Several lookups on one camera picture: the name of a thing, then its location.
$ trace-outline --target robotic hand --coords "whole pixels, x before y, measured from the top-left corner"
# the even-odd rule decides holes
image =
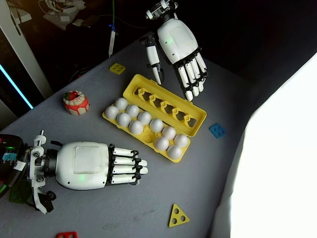
[[[27,150],[24,161],[17,160],[14,173],[27,166],[27,176],[32,182],[34,203],[44,214],[53,210],[52,201],[56,195],[52,191],[44,194],[40,188],[45,185],[45,178],[56,176],[62,186],[74,190],[103,188],[106,185],[140,183],[141,175],[147,174],[147,161],[138,158],[139,152],[97,142],[73,142],[61,144],[59,151],[48,149],[44,153],[41,146],[46,142],[42,130],[34,139],[34,147]]]
[[[153,69],[158,84],[164,81],[163,69],[160,65],[158,47],[163,51],[168,62],[173,65],[178,81],[188,101],[197,97],[204,89],[207,77],[207,67],[200,55],[195,36],[174,12],[178,4],[174,0],[160,0],[153,8],[146,12],[147,19],[162,22],[156,35],[141,39],[147,47],[150,67]]]

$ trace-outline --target table surface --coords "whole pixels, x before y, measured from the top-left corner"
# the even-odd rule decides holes
[[[115,62],[126,66],[121,75],[108,69]],[[57,199],[53,202],[54,210],[46,215],[27,205],[10,203],[6,194],[0,202],[0,237],[54,238],[57,233],[66,231],[77,231],[80,238],[92,234],[94,237],[141,238],[207,235],[244,129],[240,118],[247,93],[246,81],[206,61],[210,74],[204,92],[194,99],[194,104],[207,112],[207,118],[191,138],[192,143],[182,161],[172,163],[101,116],[108,105],[122,97],[135,74],[154,78],[147,64],[145,47],[134,42],[1,131],[18,135],[28,144],[32,144],[34,136],[44,129],[48,141],[96,141],[137,149],[140,157],[148,161],[149,168],[141,184],[75,191],[49,178],[43,191],[53,191]],[[182,97],[172,67],[165,62],[162,66],[164,87]],[[91,106],[87,113],[80,116],[67,113],[62,97],[69,90],[80,90],[88,97]],[[209,131],[216,122],[226,130],[226,135],[220,139]],[[44,148],[58,149],[48,143]],[[174,203],[186,213],[190,222],[169,228],[167,224]]]

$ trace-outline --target blue light strip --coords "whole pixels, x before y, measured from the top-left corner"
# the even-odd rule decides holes
[[[7,74],[7,72],[5,71],[5,69],[2,67],[2,65],[0,64],[0,70],[2,71],[2,73],[6,76],[6,78],[9,80],[9,82],[12,84],[12,86],[15,88],[15,90],[20,94],[21,98],[23,98],[23,100],[26,102],[26,104],[33,109],[33,106],[30,104],[30,102],[26,99],[26,97],[23,95],[23,93],[20,91],[20,89],[16,86],[16,84],[13,82],[13,80],[10,78],[10,76]]]

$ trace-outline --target yellow triangle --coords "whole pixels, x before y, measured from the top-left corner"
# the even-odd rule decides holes
[[[173,205],[172,212],[170,214],[169,219],[169,227],[175,227],[184,223],[189,222],[189,218],[186,214],[177,206],[177,204]]]

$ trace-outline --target blue square block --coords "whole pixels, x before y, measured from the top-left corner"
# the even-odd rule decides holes
[[[209,127],[209,130],[217,139],[219,139],[223,135],[226,135],[225,130],[222,128],[222,126],[219,123],[216,123],[212,125],[211,127]]]

